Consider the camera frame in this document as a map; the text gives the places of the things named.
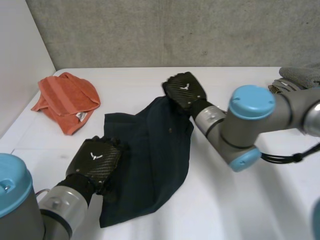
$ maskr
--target concrete wall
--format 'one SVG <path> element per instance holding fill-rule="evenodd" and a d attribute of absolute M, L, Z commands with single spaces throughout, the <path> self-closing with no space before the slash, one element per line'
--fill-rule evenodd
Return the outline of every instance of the concrete wall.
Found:
<path fill-rule="evenodd" d="M 54 72 L 25 0 L 0 0 L 0 137 Z"/>
<path fill-rule="evenodd" d="M 57 69 L 320 60 L 320 0 L 27 0 Z"/>

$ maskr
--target white tag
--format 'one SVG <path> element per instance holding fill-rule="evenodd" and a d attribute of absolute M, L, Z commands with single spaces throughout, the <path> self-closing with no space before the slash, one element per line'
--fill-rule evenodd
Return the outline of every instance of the white tag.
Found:
<path fill-rule="evenodd" d="M 87 116 L 87 114 L 88 114 L 87 112 L 82 111 L 82 112 L 78 112 L 75 116 L 80 120 L 80 122 L 82 122 Z"/>

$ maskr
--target gray cloth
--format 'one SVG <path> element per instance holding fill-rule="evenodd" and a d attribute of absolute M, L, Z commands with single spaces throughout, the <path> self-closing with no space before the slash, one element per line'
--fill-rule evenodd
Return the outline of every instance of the gray cloth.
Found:
<path fill-rule="evenodd" d="M 320 63 L 304 67 L 281 67 L 279 74 L 307 89 L 320 87 Z"/>

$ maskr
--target white tabletop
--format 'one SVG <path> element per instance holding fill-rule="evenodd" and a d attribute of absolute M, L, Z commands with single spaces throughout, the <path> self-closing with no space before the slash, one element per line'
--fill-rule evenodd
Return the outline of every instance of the white tabletop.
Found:
<path fill-rule="evenodd" d="M 163 96 L 161 83 L 192 72 L 208 100 L 227 109 L 232 92 L 242 85 L 267 87 L 280 78 L 278 67 L 157 67 L 63 69 L 89 80 L 101 106 L 73 136 L 41 112 L 31 111 L 38 93 L 0 139 L 0 151 L 22 158 L 35 191 L 52 188 L 64 176 L 82 142 L 104 134 L 104 114 L 136 114 Z M 318 139 L 291 129 L 261 134 L 262 152 L 292 155 Z M 181 188 L 156 213 L 115 226 L 99 227 L 102 198 L 94 196 L 88 216 L 74 240 L 309 240 L 311 213 L 320 198 L 319 154 L 298 164 L 274 165 L 262 159 L 234 173 L 195 127 L 189 173 Z"/>

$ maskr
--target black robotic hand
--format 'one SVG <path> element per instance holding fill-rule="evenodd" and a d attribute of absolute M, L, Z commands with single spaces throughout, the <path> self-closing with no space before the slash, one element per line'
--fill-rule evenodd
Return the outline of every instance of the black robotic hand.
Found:
<path fill-rule="evenodd" d="M 71 161 L 67 171 L 66 179 L 72 176 L 86 178 L 87 188 L 93 187 L 93 191 L 104 194 L 108 179 L 116 169 L 121 158 L 124 146 L 116 138 L 86 139 Z"/>
<path fill-rule="evenodd" d="M 162 84 L 164 93 L 183 110 L 190 113 L 197 100 L 207 100 L 207 95 L 191 72 L 179 73 Z"/>

